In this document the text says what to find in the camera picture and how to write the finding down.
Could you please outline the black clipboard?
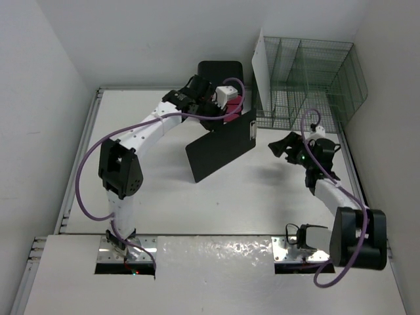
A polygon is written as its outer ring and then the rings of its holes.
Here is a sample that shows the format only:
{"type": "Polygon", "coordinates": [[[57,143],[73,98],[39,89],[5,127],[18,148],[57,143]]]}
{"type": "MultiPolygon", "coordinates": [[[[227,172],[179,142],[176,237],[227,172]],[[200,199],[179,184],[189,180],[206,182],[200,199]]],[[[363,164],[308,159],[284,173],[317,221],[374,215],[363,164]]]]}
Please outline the black clipboard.
{"type": "Polygon", "coordinates": [[[194,182],[200,182],[256,146],[256,118],[257,110],[253,108],[186,146],[194,182]]]}

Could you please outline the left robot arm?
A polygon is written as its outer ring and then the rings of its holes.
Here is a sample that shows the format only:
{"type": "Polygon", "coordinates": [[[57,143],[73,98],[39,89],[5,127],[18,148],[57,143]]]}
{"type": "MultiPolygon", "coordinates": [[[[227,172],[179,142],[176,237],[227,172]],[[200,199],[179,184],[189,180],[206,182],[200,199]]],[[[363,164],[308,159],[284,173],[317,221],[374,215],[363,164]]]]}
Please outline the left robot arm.
{"type": "Polygon", "coordinates": [[[125,242],[134,238],[136,232],[133,196],[144,180],[140,166],[143,155],[189,114],[198,116],[208,130],[222,125],[225,105],[237,95],[233,87],[217,87],[194,75],[183,88],[165,94],[139,127],[102,143],[98,175],[112,215],[106,237],[119,252],[127,252],[125,242]]]}

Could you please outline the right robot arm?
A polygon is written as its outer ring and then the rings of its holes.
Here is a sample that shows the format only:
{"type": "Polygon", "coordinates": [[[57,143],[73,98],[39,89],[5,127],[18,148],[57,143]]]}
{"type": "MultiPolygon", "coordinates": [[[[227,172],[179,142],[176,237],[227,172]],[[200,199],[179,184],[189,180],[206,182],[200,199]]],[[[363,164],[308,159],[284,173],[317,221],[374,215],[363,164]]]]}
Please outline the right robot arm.
{"type": "Polygon", "coordinates": [[[305,137],[295,132],[271,142],[277,157],[305,169],[305,186],[334,216],[328,249],[331,263],[339,267],[382,270],[387,264],[387,218],[381,210],[369,209],[346,190],[333,171],[333,158],[340,145],[321,131],[305,137]]]}

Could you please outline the white paper sheet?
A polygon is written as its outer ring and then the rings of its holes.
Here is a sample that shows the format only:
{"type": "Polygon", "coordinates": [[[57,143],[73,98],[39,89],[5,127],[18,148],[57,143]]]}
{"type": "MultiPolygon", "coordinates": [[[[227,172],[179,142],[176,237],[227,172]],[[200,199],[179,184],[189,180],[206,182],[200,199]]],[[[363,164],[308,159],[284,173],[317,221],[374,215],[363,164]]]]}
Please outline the white paper sheet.
{"type": "Polygon", "coordinates": [[[270,74],[263,29],[260,29],[251,59],[251,65],[253,70],[251,87],[252,107],[256,109],[257,117],[268,118],[270,104],[270,74]]]}

